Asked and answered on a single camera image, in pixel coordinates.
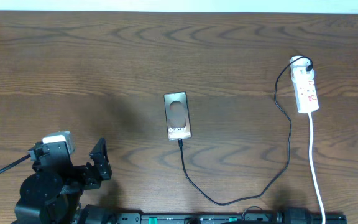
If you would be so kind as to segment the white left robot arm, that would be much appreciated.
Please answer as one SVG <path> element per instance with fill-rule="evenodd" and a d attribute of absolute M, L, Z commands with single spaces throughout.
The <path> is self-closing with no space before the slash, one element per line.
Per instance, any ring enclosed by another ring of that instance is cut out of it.
<path fill-rule="evenodd" d="M 20 187 L 16 223 L 72 223 L 83 192 L 112 176 L 105 138 L 89 154 L 93 164 L 74 166 L 65 142 L 38 142 L 29 154 L 35 173 Z"/>

